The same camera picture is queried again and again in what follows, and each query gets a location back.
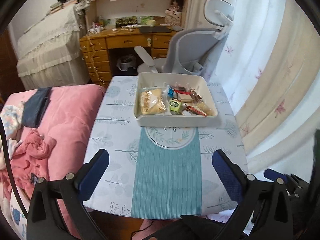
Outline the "floral white curtain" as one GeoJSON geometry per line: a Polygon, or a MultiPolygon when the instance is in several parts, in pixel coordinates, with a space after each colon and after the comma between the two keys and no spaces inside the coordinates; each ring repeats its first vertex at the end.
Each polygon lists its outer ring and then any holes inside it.
{"type": "MultiPolygon", "coordinates": [[[[207,28],[206,0],[187,0],[185,25],[207,28]]],[[[224,0],[233,26],[205,78],[218,80],[242,138],[249,170],[311,177],[319,129],[319,33],[295,0],[224,0]]]]}

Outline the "lace covered piano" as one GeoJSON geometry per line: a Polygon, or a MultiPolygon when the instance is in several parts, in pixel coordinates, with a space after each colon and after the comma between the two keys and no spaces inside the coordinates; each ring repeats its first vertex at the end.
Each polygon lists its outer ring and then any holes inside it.
{"type": "Polygon", "coordinates": [[[26,90],[84,85],[89,74],[80,49],[84,14],[70,5],[46,16],[18,40],[17,74],[26,90]]]}

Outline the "round rice cracker packet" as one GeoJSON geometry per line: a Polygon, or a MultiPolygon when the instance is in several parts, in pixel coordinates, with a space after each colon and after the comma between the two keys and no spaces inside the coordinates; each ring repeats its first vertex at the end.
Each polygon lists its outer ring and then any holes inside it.
{"type": "Polygon", "coordinates": [[[197,107],[208,116],[215,115],[215,112],[209,106],[207,106],[204,102],[198,102],[197,107]]]}

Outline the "dark blue folded garment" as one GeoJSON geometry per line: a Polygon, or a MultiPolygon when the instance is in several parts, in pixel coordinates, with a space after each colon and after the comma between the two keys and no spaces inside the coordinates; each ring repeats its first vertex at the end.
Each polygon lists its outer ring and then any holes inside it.
{"type": "Polygon", "coordinates": [[[38,128],[50,103],[52,87],[39,88],[24,104],[22,126],[38,128]]]}

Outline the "wooden desk with drawers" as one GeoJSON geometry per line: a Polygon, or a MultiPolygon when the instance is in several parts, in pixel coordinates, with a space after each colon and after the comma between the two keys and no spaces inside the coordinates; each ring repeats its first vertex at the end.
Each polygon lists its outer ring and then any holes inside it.
{"type": "Polygon", "coordinates": [[[142,33],[139,29],[132,31],[118,29],[105,30],[99,34],[80,38],[80,49],[91,78],[96,85],[108,87],[112,77],[117,75],[137,75],[137,67],[143,63],[134,48],[143,47],[153,58],[165,58],[168,53],[169,42],[177,32],[149,32],[142,33]],[[133,55],[136,65],[128,70],[117,67],[118,60],[124,56],[133,55]]]}

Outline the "blue white small snack packet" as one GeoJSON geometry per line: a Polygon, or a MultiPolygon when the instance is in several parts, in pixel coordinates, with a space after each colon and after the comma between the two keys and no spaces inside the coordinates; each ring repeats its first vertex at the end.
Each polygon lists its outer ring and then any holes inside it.
{"type": "Polygon", "coordinates": [[[173,87],[170,85],[167,85],[167,96],[170,99],[173,99],[175,97],[175,91],[174,91],[173,87]]]}

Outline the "patterned white blue tablecloth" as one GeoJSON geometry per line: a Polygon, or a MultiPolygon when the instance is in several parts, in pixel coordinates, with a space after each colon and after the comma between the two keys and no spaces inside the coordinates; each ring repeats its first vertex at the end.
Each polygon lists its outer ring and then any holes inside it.
{"type": "Polygon", "coordinates": [[[236,202],[212,166],[213,153],[223,150],[247,171],[240,132],[222,86],[208,83],[218,115],[203,128],[140,127],[133,114],[136,87],[136,77],[116,76],[102,100],[84,161],[103,148],[110,162],[84,206],[144,219],[234,209],[236,202]]]}

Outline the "nut bar clear packet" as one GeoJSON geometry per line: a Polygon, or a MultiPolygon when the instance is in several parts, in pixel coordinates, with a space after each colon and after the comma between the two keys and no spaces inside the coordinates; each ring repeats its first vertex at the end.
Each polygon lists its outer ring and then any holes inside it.
{"type": "Polygon", "coordinates": [[[189,95],[191,96],[193,102],[203,102],[202,97],[196,93],[194,89],[189,89],[189,95]]]}

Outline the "green yellow small packet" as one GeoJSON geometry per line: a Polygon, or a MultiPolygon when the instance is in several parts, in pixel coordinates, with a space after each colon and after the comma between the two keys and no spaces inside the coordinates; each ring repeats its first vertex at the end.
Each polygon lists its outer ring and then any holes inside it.
{"type": "Polygon", "coordinates": [[[170,99],[169,100],[169,109],[172,115],[180,115],[184,109],[184,104],[180,100],[170,99]]]}

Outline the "wooden bookshelf hutch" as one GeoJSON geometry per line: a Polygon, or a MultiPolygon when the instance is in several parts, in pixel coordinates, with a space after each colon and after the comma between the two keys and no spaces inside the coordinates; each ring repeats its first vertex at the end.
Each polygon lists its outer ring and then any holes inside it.
{"type": "MultiPolygon", "coordinates": [[[[182,0],[182,10],[187,9],[187,0],[182,0]]],[[[86,27],[103,19],[114,20],[124,17],[165,17],[171,0],[89,0],[89,7],[85,10],[86,27]]]]}

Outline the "toast bread bag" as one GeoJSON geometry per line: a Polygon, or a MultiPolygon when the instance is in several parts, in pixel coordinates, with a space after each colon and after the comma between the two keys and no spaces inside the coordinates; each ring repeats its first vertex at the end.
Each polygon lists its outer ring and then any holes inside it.
{"type": "Polygon", "coordinates": [[[144,88],[139,94],[139,105],[142,115],[155,115],[166,112],[164,90],[161,88],[144,88]]]}

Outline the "red white striped biscuit packet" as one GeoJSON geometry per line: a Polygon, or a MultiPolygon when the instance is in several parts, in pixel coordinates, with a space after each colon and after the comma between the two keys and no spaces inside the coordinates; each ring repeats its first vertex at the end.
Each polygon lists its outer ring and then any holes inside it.
{"type": "Polygon", "coordinates": [[[207,116],[207,114],[203,110],[193,105],[186,105],[185,109],[196,115],[207,116]]]}

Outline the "pink crumpled cloth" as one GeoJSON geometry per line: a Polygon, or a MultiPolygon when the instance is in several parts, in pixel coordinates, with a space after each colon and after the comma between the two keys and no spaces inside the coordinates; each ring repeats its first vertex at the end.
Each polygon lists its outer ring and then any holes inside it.
{"type": "Polygon", "coordinates": [[[31,174],[49,179],[48,159],[56,146],[56,140],[40,135],[32,128],[12,156],[11,168],[15,179],[31,180],[31,174]]]}

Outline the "white plastic storage bin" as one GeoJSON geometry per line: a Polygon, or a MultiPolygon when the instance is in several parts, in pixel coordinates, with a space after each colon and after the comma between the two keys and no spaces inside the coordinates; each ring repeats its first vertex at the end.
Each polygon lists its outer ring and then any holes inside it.
{"type": "Polygon", "coordinates": [[[206,127],[217,117],[204,78],[184,74],[140,73],[133,112],[141,127],[206,127]]]}

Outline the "brown sandwich biscuit packet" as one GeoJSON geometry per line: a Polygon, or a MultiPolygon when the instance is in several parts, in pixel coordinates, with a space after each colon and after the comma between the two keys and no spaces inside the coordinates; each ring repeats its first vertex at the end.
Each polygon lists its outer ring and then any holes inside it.
{"type": "Polygon", "coordinates": [[[180,100],[181,102],[193,102],[193,98],[189,92],[175,90],[175,93],[177,95],[178,100],[180,100]]]}

